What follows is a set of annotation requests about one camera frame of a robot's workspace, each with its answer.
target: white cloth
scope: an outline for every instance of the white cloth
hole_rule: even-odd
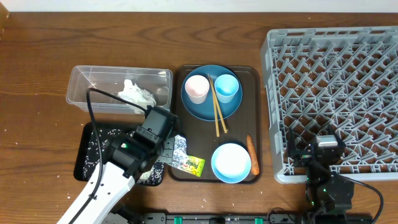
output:
[[[128,102],[135,103],[139,106],[142,106],[143,108],[147,108],[147,105],[150,106],[155,106],[156,101],[154,98],[154,95],[149,93],[147,90],[143,90],[139,88],[136,84],[132,84],[131,80],[125,80],[124,81],[124,90],[120,91],[118,93],[119,97],[127,100]],[[143,114],[144,112],[135,106],[131,106],[131,109],[133,109],[133,112],[135,114]]]

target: wooden chopstick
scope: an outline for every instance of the wooden chopstick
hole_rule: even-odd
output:
[[[212,90],[211,94],[213,95],[213,108],[214,108],[214,120],[216,122],[216,134],[217,134],[217,137],[219,137],[220,136],[220,131],[218,130],[218,118],[217,118],[217,109],[216,109],[217,108],[217,105],[216,105],[217,97],[216,97],[216,94],[213,91],[213,89],[211,89],[211,90]]]
[[[220,108],[220,105],[218,104],[218,100],[217,100],[217,95],[216,95],[216,91],[215,91],[215,88],[214,88],[213,79],[210,76],[209,76],[209,79],[210,79],[211,91],[213,92],[213,102],[214,101],[216,102],[216,107],[217,107],[217,110],[218,110],[218,114],[220,115],[220,120],[221,120],[221,124],[223,125],[224,133],[227,133],[228,130],[226,129],[226,126],[225,126],[225,123],[224,123],[223,114],[221,114],[221,108]]]

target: snack package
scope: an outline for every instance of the snack package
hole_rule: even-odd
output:
[[[174,152],[171,166],[200,177],[205,166],[205,160],[187,155],[187,141],[185,138],[177,135],[174,137]]]

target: brown tabletop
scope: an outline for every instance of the brown tabletop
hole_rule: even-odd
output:
[[[65,101],[75,65],[168,68],[245,65],[261,73],[260,48],[270,29],[396,26],[398,14],[309,13],[16,13],[0,42],[0,222],[55,223],[86,183],[73,178],[88,113]],[[304,211],[303,184],[272,175],[268,109],[261,89],[261,179],[252,185],[176,182],[136,186],[122,201],[138,211],[267,213]],[[98,119],[138,121],[98,114]],[[398,219],[398,182],[373,182],[384,195],[378,223]],[[376,213],[378,196],[356,186],[350,212]]]

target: blue cup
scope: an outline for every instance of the blue cup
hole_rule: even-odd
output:
[[[229,103],[239,90],[239,82],[232,75],[220,75],[214,83],[218,101]]]

